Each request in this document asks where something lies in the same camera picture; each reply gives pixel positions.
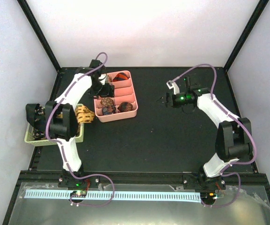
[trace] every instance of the white panel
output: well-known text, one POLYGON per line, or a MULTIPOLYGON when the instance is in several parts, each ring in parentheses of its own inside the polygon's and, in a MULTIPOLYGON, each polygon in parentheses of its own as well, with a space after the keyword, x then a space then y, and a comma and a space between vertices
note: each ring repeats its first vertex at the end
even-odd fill
POLYGON ((258 0, 28 0, 62 67, 224 66, 258 0))
POLYGON ((17 1, 0 0, 0 224, 34 147, 23 140, 25 105, 48 100, 56 77, 17 1))
POLYGON ((251 120, 259 170, 270 182, 270 1, 229 75, 240 111, 251 120))

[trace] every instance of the purple cable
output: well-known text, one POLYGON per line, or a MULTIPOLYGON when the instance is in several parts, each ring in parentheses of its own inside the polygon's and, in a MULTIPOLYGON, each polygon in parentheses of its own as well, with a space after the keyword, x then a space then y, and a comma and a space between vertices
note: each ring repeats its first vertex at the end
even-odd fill
POLYGON ((221 171, 220 171, 220 174, 222 177, 228 177, 228 176, 232 176, 232 175, 237 175, 238 176, 238 180, 239 180, 239 184, 238 184, 238 191, 237 191, 237 194, 236 196, 234 197, 234 199, 232 201, 230 201, 229 203, 227 204, 223 204, 223 205, 217 205, 217 206, 213 206, 213 205, 207 205, 205 204, 202 200, 201 200, 201 203, 204 205, 204 206, 207 206, 207 207, 213 207, 213 208, 222 208, 222 207, 226 207, 232 203, 234 203, 237 198, 239 197, 239 194, 240 194, 240 188, 241 188, 241 179, 240 179, 240 175, 237 173, 237 172, 231 172, 231 173, 228 173, 228 174, 223 174, 223 172, 229 168, 230 166, 232 166, 233 164, 238 164, 238 165, 248 165, 248 164, 251 164, 253 162, 255 162, 256 160, 256 157, 257 157, 257 148, 256 148, 256 145, 255 145, 255 141, 252 137, 252 135, 250 134, 250 132, 247 130, 247 128, 239 121, 237 120, 234 116, 232 116, 231 114, 228 114, 228 112, 224 109, 224 107, 219 104, 217 101, 214 100, 214 96, 213 96, 213 92, 214 92, 214 87, 216 85, 216 80, 217 80, 217 72, 216 72, 216 69, 215 67, 213 67, 212 65, 210 64, 199 64, 197 66, 194 66, 190 69, 188 69, 187 71, 185 71, 184 73, 182 73, 181 75, 179 75, 178 77, 176 77, 175 79, 172 80, 172 82, 175 82, 177 81, 178 79, 180 79, 182 76, 184 76, 186 73, 192 71, 193 69, 197 68, 197 67, 200 67, 200 66, 209 66, 213 69, 214 71, 214 80, 213 80, 213 84, 212 84, 212 87, 211 87, 211 99, 213 101, 213 103, 219 107, 229 118, 231 118, 232 120, 234 120, 237 124, 239 124, 240 127, 242 127, 242 129, 246 132, 247 136, 249 137, 251 143, 252 143, 252 146, 253 146, 253 149, 254 149, 254 154, 253 154, 253 158, 248 161, 248 162, 233 162, 231 164, 228 164, 226 165, 221 171))
MULTIPOLYGON (((106 56, 105 61, 104 61, 101 65, 99 65, 97 68, 94 68, 93 70, 90 70, 89 72, 87 72, 87 73, 85 73, 84 75, 82 75, 81 77, 79 77, 79 78, 78 78, 78 81, 79 81, 81 78, 83 78, 83 77, 89 75, 90 73, 93 73, 94 71, 96 71, 96 70, 98 70, 98 69, 100 69, 101 67, 104 66, 104 64, 105 64, 105 63, 107 62, 107 60, 108 60, 108 55, 107 55, 105 52, 101 52, 101 53, 99 53, 99 54, 97 55, 96 59, 98 59, 98 57, 99 57, 101 54, 104 54, 104 55, 106 56)), ((69 88, 67 89, 67 92, 65 93, 65 97, 67 96, 67 94, 70 92, 70 90, 72 89, 72 87, 73 87, 75 84, 76 84, 76 82, 72 83, 72 84, 69 86, 69 88)), ((49 140, 50 142, 56 142, 56 143, 59 143, 60 145, 63 145, 63 143, 62 143, 61 141, 55 140, 55 139, 51 139, 51 138, 50 138, 49 129, 50 129, 50 124, 51 124, 52 117, 53 117, 53 115, 55 114, 55 112, 56 112, 56 110, 58 109, 58 107, 59 107, 59 106, 61 105, 61 103, 64 101, 64 99, 65 99, 65 98, 62 98, 62 99, 56 104, 55 108, 52 110, 52 112, 51 112, 51 114, 50 114, 50 116, 49 116, 49 118, 48 118, 48 120, 47 120, 47 122, 46 122, 46 128, 45 128, 45 135, 46 135, 47 140, 49 140)), ((77 176, 75 176, 74 173, 72 172, 71 168, 70 168, 69 163, 67 162, 67 159, 66 159, 66 156, 65 156, 65 153, 64 153, 64 147, 63 147, 63 146, 61 146, 61 152, 62 152, 62 155, 63 155, 64 162, 66 163, 67 168, 68 168, 70 174, 71 174, 75 179, 82 180, 82 179, 86 179, 86 178, 94 177, 94 176, 105 177, 105 178, 107 178, 107 179, 110 181, 110 183, 111 183, 111 185, 112 185, 112 187, 113 187, 113 194, 112 194, 111 198, 110 198, 107 202, 105 202, 104 204, 101 204, 101 205, 92 205, 92 204, 80 204, 80 203, 74 203, 74 202, 72 202, 72 198, 70 198, 71 204, 77 204, 77 205, 83 205, 83 206, 91 206, 91 207, 102 207, 102 206, 105 206, 105 205, 109 204, 109 203, 112 201, 112 199, 114 198, 114 194, 115 194, 115 186, 114 186, 113 181, 110 179, 110 177, 108 177, 108 176, 106 176, 106 175, 103 175, 103 174, 98 174, 98 173, 97 173, 97 174, 91 174, 91 175, 84 176, 84 177, 77 177, 77 176)))

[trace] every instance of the purple hose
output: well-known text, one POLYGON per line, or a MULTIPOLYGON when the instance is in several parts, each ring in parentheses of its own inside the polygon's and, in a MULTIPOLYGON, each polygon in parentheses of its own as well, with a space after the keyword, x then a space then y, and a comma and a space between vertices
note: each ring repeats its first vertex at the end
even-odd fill
POLYGON ((251 135, 251 133, 247 130, 247 128, 239 121, 237 120, 234 116, 232 116, 231 114, 228 114, 228 112, 223 108, 223 106, 221 104, 219 104, 217 101, 214 100, 214 96, 213 96, 213 92, 214 92, 214 87, 216 85, 216 80, 217 80, 217 72, 216 72, 216 69, 215 67, 213 67, 212 65, 210 64, 199 64, 197 66, 194 66, 190 69, 188 69, 187 71, 185 71, 184 73, 182 73, 181 75, 179 75, 178 77, 176 77, 175 79, 172 80, 172 82, 175 82, 177 81, 178 79, 180 79, 182 76, 184 76, 186 73, 192 71, 193 69, 197 68, 197 67, 200 67, 200 66, 209 66, 213 69, 214 71, 214 80, 213 80, 213 84, 212 84, 212 87, 211 87, 211 99, 213 101, 213 103, 219 107, 229 118, 231 118, 232 120, 234 120, 237 124, 239 124, 239 126, 246 132, 247 136, 249 137, 251 143, 252 143, 252 146, 253 146, 253 149, 254 149, 254 154, 253 154, 253 158, 248 161, 248 162, 233 162, 231 164, 228 164, 226 165, 221 171, 220 171, 220 174, 222 177, 228 177, 228 176, 231 176, 231 175, 237 175, 238 176, 238 180, 239 180, 239 184, 238 184, 238 191, 237 191, 237 194, 236 196, 234 197, 234 199, 232 201, 230 201, 229 203, 227 204, 223 204, 223 205, 207 205, 205 204, 202 200, 201 200, 201 203, 204 205, 204 206, 207 206, 207 207, 213 207, 213 208, 222 208, 222 207, 226 207, 232 203, 234 203, 237 198, 239 197, 239 194, 240 194, 240 188, 241 188, 241 179, 240 179, 240 175, 237 173, 237 172, 231 172, 231 173, 228 173, 228 174, 223 174, 223 172, 229 168, 230 166, 232 166, 233 164, 238 164, 238 165, 248 165, 248 164, 251 164, 253 162, 255 162, 256 160, 256 157, 257 157, 257 148, 256 148, 256 145, 255 145, 255 141, 251 135))
MULTIPOLYGON (((107 60, 108 60, 108 55, 107 55, 105 52, 101 52, 101 53, 99 53, 99 54, 97 55, 96 59, 97 59, 101 54, 104 54, 104 55, 106 56, 105 61, 104 61, 101 65, 99 65, 97 68, 94 68, 93 70, 90 70, 89 72, 87 72, 87 73, 85 73, 84 75, 82 75, 81 77, 79 77, 79 78, 78 78, 78 81, 79 81, 81 78, 83 78, 83 77, 89 75, 90 73, 93 73, 94 71, 96 71, 96 70, 98 70, 98 69, 100 69, 101 67, 104 66, 104 64, 105 64, 105 63, 107 62, 107 60)), ((73 87, 75 84, 76 84, 76 82, 72 83, 72 84, 69 86, 69 88, 67 89, 67 92, 65 93, 65 97, 67 96, 67 94, 70 92, 70 90, 72 89, 72 87, 73 87)), ((72 202, 72 198, 70 198, 70 202, 71 202, 71 204, 77 204, 77 205, 83 205, 83 206, 91 206, 91 207, 102 207, 102 206, 105 206, 105 205, 109 204, 109 203, 112 201, 112 199, 114 198, 114 194, 115 194, 115 186, 114 186, 113 181, 110 179, 110 177, 108 177, 108 176, 106 176, 106 175, 103 175, 103 174, 91 174, 91 175, 84 176, 84 177, 77 177, 77 176, 75 176, 74 173, 73 173, 73 171, 71 170, 71 168, 70 168, 70 166, 69 166, 69 163, 68 163, 67 159, 66 159, 66 156, 65 156, 65 153, 64 153, 63 143, 62 143, 61 141, 59 141, 59 140, 55 140, 55 139, 51 139, 51 138, 50 138, 49 129, 50 129, 50 124, 51 124, 52 117, 53 117, 53 115, 55 114, 55 112, 56 112, 56 110, 58 109, 58 107, 59 107, 59 106, 61 105, 61 103, 64 101, 64 99, 65 99, 65 98, 62 98, 62 99, 56 104, 55 108, 52 110, 52 112, 51 112, 51 114, 50 114, 50 116, 49 116, 49 118, 48 118, 48 120, 47 120, 47 122, 46 122, 46 128, 45 128, 45 135, 46 135, 46 138, 47 138, 50 142, 56 142, 56 143, 59 143, 60 145, 62 145, 62 146, 61 146, 61 152, 62 152, 62 155, 63 155, 64 162, 66 163, 67 168, 68 168, 70 174, 71 174, 75 179, 82 180, 82 179, 86 179, 86 178, 94 177, 94 176, 105 177, 105 178, 107 178, 107 179, 110 181, 110 183, 111 183, 111 185, 112 185, 112 187, 113 187, 113 194, 112 194, 111 198, 110 198, 107 202, 105 202, 104 204, 101 204, 101 205, 92 205, 92 204, 80 204, 80 203, 74 203, 74 202, 72 202)))

